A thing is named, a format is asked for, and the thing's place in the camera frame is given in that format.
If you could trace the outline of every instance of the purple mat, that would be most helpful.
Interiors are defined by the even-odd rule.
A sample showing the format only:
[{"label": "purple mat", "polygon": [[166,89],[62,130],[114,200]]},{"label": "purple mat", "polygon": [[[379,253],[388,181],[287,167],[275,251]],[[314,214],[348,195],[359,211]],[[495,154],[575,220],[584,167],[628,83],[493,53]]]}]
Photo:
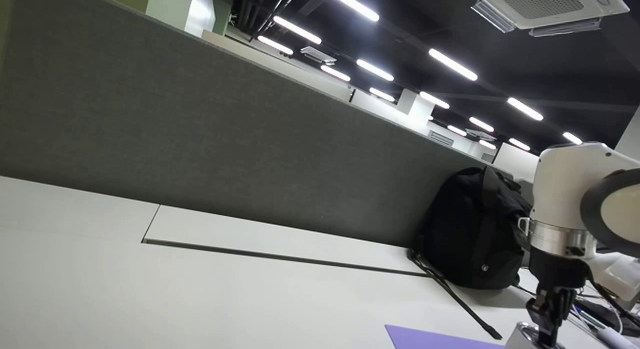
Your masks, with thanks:
[{"label": "purple mat", "polygon": [[504,346],[461,337],[385,325],[395,349],[503,349]]}]

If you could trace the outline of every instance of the backpack strap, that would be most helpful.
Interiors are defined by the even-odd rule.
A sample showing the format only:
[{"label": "backpack strap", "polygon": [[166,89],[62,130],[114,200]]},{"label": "backpack strap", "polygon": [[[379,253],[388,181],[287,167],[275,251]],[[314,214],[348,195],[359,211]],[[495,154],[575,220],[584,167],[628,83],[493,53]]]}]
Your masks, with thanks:
[{"label": "backpack strap", "polygon": [[482,205],[484,210],[480,231],[478,231],[478,237],[475,240],[475,249],[471,254],[471,267],[474,272],[482,273],[488,270],[485,266],[485,260],[487,260],[489,246],[496,233],[496,216],[498,214],[496,202],[498,201],[500,182],[500,178],[491,167],[484,168],[484,175],[482,176]]}]

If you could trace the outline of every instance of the gray fabric partition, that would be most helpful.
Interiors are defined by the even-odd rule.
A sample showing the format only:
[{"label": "gray fabric partition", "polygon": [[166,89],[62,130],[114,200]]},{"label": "gray fabric partition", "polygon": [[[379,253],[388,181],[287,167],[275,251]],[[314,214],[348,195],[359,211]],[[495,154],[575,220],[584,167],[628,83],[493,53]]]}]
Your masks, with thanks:
[{"label": "gray fabric partition", "polygon": [[464,155],[105,0],[14,0],[0,175],[407,246]]}]

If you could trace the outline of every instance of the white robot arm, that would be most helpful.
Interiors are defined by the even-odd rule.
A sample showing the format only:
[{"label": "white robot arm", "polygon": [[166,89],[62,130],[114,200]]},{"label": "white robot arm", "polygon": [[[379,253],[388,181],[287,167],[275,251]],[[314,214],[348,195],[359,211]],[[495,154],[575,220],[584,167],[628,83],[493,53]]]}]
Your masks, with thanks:
[{"label": "white robot arm", "polygon": [[[539,281],[526,308],[539,327],[534,344],[554,348],[586,279],[626,301],[640,292],[640,162],[599,142],[551,147],[540,155],[533,195],[519,223]],[[598,242],[621,254],[596,254]]]}]

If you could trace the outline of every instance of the desk surface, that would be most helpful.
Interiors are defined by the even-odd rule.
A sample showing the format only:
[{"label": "desk surface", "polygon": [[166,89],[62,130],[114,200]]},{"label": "desk surface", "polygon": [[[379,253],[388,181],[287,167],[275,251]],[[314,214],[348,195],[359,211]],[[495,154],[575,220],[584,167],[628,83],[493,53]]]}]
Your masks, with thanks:
[{"label": "desk surface", "polygon": [[[69,197],[69,189],[14,185],[32,197],[41,190],[54,190],[50,199]],[[111,240],[96,233],[142,235],[154,204],[73,195],[23,200],[2,214],[11,219],[0,221],[2,347],[393,349],[385,324],[496,343],[429,278],[154,246],[135,235]],[[92,197],[101,199],[87,219],[83,198]],[[211,215],[160,208],[153,223],[187,234],[203,224],[217,246],[417,270],[401,248]],[[521,276],[535,288],[530,273]],[[515,288],[454,290],[505,337],[498,343],[516,322],[530,321],[528,296]],[[559,337],[567,349],[602,347],[571,322]]]}]

